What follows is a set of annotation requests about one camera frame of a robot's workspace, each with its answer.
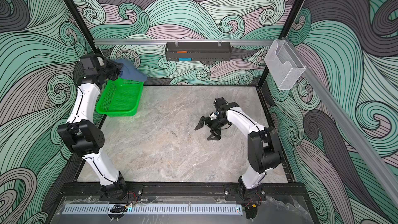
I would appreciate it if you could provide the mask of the blue t-shirt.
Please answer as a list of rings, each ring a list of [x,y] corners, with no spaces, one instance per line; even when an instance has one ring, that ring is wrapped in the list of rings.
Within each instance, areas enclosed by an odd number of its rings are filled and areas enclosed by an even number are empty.
[[[120,59],[116,60],[115,62],[120,67],[119,78],[134,80],[137,82],[147,81],[148,77],[144,73],[140,72],[131,61],[126,59]]]

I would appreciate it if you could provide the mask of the green plastic basket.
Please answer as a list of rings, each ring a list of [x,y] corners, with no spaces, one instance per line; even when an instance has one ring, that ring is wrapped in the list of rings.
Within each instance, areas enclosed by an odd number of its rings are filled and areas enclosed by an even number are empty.
[[[110,80],[101,94],[96,111],[110,117],[131,117],[137,113],[144,82],[119,78]]]

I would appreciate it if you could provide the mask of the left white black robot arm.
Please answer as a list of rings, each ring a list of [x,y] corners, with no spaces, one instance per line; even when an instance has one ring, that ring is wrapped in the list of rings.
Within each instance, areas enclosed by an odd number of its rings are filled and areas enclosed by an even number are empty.
[[[57,132],[67,149],[86,161],[99,178],[101,191],[109,199],[127,197],[127,185],[108,155],[102,150],[105,135],[94,124],[94,110],[101,87],[107,80],[116,80],[123,65],[101,54],[80,58],[83,75],[77,81],[77,95],[72,112]]]

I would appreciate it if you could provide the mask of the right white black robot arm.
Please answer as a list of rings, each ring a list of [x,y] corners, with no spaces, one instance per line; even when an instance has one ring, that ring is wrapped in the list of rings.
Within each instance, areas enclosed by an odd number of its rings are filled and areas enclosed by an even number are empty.
[[[267,171],[282,163],[283,152],[278,133],[274,127],[253,120],[235,102],[229,103],[219,97],[214,100],[214,107],[213,113],[200,118],[195,130],[209,127],[209,141],[221,140],[225,125],[234,125],[241,131],[247,138],[249,167],[238,182],[242,195],[252,193],[261,185]]]

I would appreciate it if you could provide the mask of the aluminium back rail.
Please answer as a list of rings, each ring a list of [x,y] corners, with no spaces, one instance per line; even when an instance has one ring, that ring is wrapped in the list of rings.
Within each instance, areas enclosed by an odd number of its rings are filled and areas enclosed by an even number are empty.
[[[269,46],[273,40],[261,39],[112,39],[101,38],[93,40],[95,45],[166,45],[168,42],[178,46],[180,43],[230,43],[231,46]]]

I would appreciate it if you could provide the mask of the aluminium rail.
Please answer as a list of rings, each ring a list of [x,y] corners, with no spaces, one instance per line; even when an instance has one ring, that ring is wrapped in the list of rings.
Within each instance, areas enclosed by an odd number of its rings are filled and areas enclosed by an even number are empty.
[[[288,47],[290,47],[290,50],[296,56],[296,60],[298,60],[304,66],[304,76],[307,78],[308,82],[311,84],[314,91],[320,97],[324,105],[332,112],[332,116],[334,117],[338,126],[351,141],[352,146],[367,164],[375,178],[378,180],[384,191],[387,193],[388,197],[391,199],[394,205],[397,206],[397,177],[394,175],[394,173],[392,173],[388,165],[383,161],[382,157],[368,142],[367,138],[357,128],[357,126],[354,124],[348,114],[343,110],[343,108],[340,106],[334,96],[329,92],[328,89],[324,87],[324,85],[320,81],[318,81],[314,70],[311,67],[307,66],[305,61],[302,60],[293,43],[286,38],[283,38],[283,40],[287,43]]]
[[[261,39],[112,39],[101,38],[93,40],[95,45],[166,45],[168,42],[178,46],[180,43],[230,43],[231,46],[269,46],[273,40]]]

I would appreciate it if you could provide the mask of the black wall tray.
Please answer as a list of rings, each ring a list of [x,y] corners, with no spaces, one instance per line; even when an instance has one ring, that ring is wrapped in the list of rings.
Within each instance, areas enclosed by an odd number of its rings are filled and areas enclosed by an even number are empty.
[[[168,61],[229,61],[232,57],[230,43],[180,43],[168,42],[165,47]]]

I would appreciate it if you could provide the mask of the clear acrylic wall holder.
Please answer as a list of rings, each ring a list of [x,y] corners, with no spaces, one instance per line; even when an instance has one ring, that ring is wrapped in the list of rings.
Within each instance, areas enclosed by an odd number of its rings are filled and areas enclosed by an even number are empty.
[[[279,90],[291,90],[306,68],[292,42],[276,39],[271,44],[265,64]]]

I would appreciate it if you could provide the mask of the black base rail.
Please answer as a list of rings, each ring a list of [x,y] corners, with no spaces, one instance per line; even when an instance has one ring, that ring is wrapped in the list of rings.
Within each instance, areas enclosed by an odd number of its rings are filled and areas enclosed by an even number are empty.
[[[243,190],[238,183],[148,183],[127,182],[121,193],[105,194],[99,183],[68,183],[63,186],[59,197],[99,197],[101,201],[148,202],[154,199],[210,197],[217,201],[248,203],[266,201],[309,202],[309,196],[302,183],[267,183],[253,190]]]

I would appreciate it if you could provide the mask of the aluminium right rail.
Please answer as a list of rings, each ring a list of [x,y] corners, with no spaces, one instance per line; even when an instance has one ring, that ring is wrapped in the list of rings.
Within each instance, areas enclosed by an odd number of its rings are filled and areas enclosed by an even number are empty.
[[[351,141],[352,146],[367,164],[375,178],[378,180],[384,191],[387,193],[388,197],[391,199],[394,205],[397,206],[397,177],[394,175],[394,173],[392,173],[388,165],[383,161],[382,157],[368,142],[367,138],[357,128],[357,126],[354,124],[348,114],[343,110],[343,108],[340,106],[334,96],[329,92],[328,89],[324,87],[324,85],[320,81],[318,81],[314,70],[311,67],[307,66],[305,61],[302,60],[293,43],[286,38],[283,38],[283,40],[287,43],[288,47],[290,47],[290,50],[296,56],[296,60],[298,60],[304,66],[304,76],[307,78],[308,82],[311,84],[314,91],[320,97],[324,105],[332,112],[332,116],[334,117],[338,126]]]

